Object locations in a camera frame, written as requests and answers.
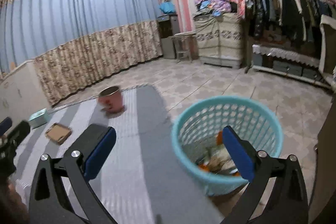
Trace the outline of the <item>trash inside basket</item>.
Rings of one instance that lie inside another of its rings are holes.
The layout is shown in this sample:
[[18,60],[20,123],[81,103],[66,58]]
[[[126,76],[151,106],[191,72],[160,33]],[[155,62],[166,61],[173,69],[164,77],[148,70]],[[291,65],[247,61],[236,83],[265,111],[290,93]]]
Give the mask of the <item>trash inside basket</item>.
[[216,145],[207,147],[203,156],[195,164],[199,169],[223,176],[239,176],[240,173],[231,159],[228,150],[223,144],[223,132],[220,131],[216,137]]

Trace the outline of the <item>dark wooden cabinet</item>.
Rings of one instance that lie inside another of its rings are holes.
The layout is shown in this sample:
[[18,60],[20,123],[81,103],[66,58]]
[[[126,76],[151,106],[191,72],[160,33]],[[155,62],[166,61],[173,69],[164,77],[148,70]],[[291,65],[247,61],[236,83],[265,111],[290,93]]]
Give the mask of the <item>dark wooden cabinet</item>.
[[318,134],[309,223],[335,223],[335,103]]

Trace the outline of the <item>teal tissue box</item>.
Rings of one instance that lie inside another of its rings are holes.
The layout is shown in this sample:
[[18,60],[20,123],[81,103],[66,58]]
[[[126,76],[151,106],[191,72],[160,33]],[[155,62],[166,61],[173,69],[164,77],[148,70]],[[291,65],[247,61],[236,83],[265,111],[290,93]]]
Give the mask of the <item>teal tissue box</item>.
[[44,124],[47,124],[50,120],[50,116],[46,108],[39,110],[32,114],[29,119],[28,123],[31,129],[38,128]]

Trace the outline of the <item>small brown box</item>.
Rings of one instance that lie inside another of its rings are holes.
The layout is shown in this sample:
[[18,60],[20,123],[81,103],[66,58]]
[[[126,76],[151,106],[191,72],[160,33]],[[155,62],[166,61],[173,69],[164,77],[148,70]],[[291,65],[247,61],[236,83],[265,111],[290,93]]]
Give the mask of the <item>small brown box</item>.
[[59,123],[54,123],[45,132],[45,136],[58,145],[62,145],[71,134],[72,134],[71,128]]

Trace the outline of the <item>grey striped table cloth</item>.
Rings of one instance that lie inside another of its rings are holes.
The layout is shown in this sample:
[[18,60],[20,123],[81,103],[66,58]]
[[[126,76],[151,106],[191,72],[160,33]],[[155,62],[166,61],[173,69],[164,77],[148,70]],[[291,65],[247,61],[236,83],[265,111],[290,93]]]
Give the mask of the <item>grey striped table cloth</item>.
[[[171,145],[165,101],[151,85],[122,93],[125,111],[106,115],[96,99],[60,107],[33,129],[17,149],[12,179],[24,203],[42,154],[61,157],[93,123],[113,127],[117,140],[90,185],[118,223],[219,223],[222,214],[182,169]],[[45,132],[59,123],[72,134],[58,145]]]

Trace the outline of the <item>pink cup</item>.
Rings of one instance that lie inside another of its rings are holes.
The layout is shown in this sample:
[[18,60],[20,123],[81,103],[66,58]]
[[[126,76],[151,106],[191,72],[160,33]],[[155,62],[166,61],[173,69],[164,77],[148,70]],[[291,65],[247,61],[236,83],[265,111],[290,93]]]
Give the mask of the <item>pink cup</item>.
[[110,114],[116,114],[123,110],[123,98],[119,86],[111,86],[98,95],[98,102],[103,109]]

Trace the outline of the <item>light blue plastic basket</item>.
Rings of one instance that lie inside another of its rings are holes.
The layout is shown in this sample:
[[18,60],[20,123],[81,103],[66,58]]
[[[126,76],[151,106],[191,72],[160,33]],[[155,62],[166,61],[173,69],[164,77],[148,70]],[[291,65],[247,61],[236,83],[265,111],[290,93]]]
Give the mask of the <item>light blue plastic basket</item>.
[[264,104],[245,97],[215,96],[191,105],[175,120],[171,143],[181,166],[208,196],[225,195],[248,184],[240,176],[209,173],[196,165],[226,126],[255,150],[271,157],[281,155],[284,134],[276,114]]

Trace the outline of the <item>blue floral curtain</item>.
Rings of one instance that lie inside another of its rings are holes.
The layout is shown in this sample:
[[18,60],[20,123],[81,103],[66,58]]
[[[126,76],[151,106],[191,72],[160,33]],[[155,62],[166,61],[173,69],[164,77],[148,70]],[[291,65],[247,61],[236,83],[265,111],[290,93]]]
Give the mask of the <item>blue floral curtain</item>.
[[32,60],[50,104],[162,55],[158,0],[1,0],[1,75]]

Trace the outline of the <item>low bench with lace cover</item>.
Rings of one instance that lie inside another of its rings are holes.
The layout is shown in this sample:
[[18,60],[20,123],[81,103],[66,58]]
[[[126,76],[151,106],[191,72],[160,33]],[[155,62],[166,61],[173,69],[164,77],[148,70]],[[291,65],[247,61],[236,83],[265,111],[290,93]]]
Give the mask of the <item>low bench with lace cover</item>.
[[254,44],[249,67],[331,89],[331,84],[319,71],[319,60],[295,51]]

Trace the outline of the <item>cloth covered cabinet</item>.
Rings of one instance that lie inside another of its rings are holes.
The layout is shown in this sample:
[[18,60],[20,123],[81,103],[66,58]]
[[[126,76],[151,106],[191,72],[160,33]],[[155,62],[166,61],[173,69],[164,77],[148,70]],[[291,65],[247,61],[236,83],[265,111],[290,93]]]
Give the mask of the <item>cloth covered cabinet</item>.
[[194,18],[199,59],[204,64],[239,69],[244,60],[245,35],[236,13]]

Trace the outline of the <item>clothes rack with dark clothes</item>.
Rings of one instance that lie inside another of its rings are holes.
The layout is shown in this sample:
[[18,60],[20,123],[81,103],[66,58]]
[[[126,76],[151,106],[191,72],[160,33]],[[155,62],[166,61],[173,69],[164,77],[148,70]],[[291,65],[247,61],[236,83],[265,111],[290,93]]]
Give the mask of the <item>clothes rack with dark clothes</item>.
[[278,47],[320,60],[322,15],[335,18],[333,0],[239,0],[247,41],[247,66],[252,46]]

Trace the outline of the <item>small metal stool table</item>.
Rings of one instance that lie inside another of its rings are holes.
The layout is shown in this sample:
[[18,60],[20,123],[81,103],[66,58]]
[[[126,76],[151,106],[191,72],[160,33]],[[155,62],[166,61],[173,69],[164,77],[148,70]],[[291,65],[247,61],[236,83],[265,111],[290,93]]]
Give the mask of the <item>small metal stool table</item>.
[[196,32],[181,32],[171,37],[177,63],[188,59],[191,63],[199,58]]

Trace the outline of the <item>grey water dispenser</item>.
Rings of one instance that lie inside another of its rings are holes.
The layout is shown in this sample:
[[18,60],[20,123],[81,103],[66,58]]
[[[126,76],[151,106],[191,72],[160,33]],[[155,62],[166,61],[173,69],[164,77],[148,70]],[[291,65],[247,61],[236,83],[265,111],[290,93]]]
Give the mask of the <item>grey water dispenser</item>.
[[161,48],[165,59],[175,59],[176,52],[173,36],[180,33],[177,14],[165,14],[157,17]]

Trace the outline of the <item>blue bag with plant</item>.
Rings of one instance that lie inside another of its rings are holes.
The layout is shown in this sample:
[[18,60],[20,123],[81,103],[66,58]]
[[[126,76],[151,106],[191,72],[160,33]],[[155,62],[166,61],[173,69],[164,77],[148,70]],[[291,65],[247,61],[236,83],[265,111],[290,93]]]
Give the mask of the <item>blue bag with plant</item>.
[[175,14],[176,8],[171,0],[162,0],[159,9],[163,14]]

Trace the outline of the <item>pile of colourful clothes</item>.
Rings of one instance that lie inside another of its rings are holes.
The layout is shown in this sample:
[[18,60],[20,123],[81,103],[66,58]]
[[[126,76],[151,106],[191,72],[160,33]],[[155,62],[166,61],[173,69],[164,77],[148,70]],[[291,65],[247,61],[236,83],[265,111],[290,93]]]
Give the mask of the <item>pile of colourful clothes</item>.
[[202,15],[221,16],[225,13],[236,13],[238,5],[231,0],[197,0],[195,1],[196,12],[193,17]]

